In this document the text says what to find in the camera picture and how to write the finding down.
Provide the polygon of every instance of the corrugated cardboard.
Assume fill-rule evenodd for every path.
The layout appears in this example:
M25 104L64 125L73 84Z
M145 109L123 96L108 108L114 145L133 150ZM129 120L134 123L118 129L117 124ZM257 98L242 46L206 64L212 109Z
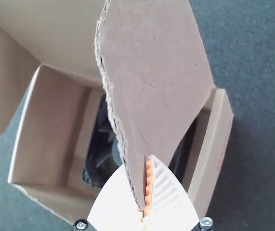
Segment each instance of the corrugated cardboard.
M140 206L144 157L168 164L193 119L202 118L183 185L205 215L233 113L226 92L215 89L188 2L0 0L0 6L0 134L32 78L9 183L68 222L87 217L98 190L80 175L104 86Z
M109 119L144 207L144 159L169 164L214 88L202 39L188 0L107 0L95 45Z

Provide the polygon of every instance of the black object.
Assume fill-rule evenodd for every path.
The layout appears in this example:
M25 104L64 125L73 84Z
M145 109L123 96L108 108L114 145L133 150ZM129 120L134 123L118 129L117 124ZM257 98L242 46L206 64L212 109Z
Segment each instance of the black object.
M179 182L182 182L185 168L189 160L197 123L198 119L195 118L184 137L181 139L168 166Z
M88 149L86 164L83 170L82 179L102 188L109 177L120 166L114 156L119 155L118 149L113 148L116 144L115 135L107 117L107 103L105 96L102 97L97 118L94 124L92 138Z
M169 169L179 182L182 182L184 176L196 127L197 118L180 141L169 164ZM105 96L103 96L82 174L82 179L86 183L102 188L109 177L122 164L117 144L118 142L107 117L107 103Z
M89 228L89 222L86 219L78 219L72 226L72 231L82 231Z

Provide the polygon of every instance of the white object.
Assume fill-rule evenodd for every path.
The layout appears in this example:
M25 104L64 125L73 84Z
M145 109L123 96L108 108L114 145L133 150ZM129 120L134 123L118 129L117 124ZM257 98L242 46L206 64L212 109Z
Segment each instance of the white object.
M189 231L199 219L187 192L173 173L154 155L152 206L142 218L134 201L124 166L120 166L100 191L88 216L98 231Z

